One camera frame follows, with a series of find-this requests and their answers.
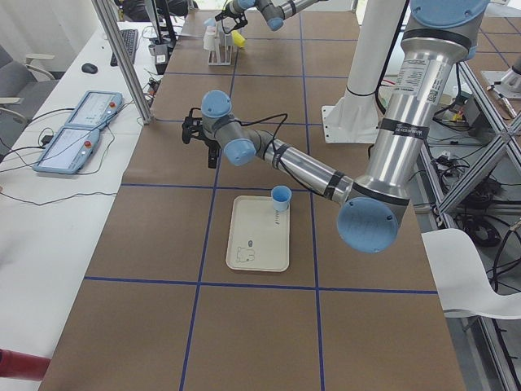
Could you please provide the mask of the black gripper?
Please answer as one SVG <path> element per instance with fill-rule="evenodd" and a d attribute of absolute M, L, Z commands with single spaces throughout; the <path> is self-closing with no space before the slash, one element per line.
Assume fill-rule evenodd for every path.
<path fill-rule="evenodd" d="M 199 126 L 199 138 L 208 147 L 208 167 L 215 169 L 219 160 L 221 145 L 216 139 L 212 123 L 201 122 Z"/>
<path fill-rule="evenodd" d="M 234 21 L 234 26 L 230 27 L 230 29 L 239 30 L 247 25 L 247 18 L 244 13 L 236 13 L 228 7 L 225 7 L 219 14 L 215 16 L 215 21 L 221 22 L 221 27 L 224 29 L 224 19 L 226 18 L 231 18 Z"/>

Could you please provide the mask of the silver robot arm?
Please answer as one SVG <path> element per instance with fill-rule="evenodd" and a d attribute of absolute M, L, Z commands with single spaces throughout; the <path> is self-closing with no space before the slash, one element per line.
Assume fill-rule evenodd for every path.
<path fill-rule="evenodd" d="M 378 253 L 396 239 L 409 205 L 413 167 L 454 65 L 477 48 L 485 1 L 371 1 L 351 71 L 337 104 L 324 106 L 321 138 L 330 147 L 369 150 L 357 178 L 255 130 L 232 112 L 229 95 L 202 99 L 197 133 L 235 166 L 260 158 L 314 194 L 340 206 L 341 239 L 358 251 Z"/>
<path fill-rule="evenodd" d="M 311 7 L 317 0 L 285 1 L 275 6 L 270 0 L 233 0 L 224 5 L 223 10 L 215 16 L 225 34 L 245 27 L 248 23 L 246 10 L 256 8 L 272 31 L 279 30 L 284 20 L 291 18 L 302 10 Z"/>

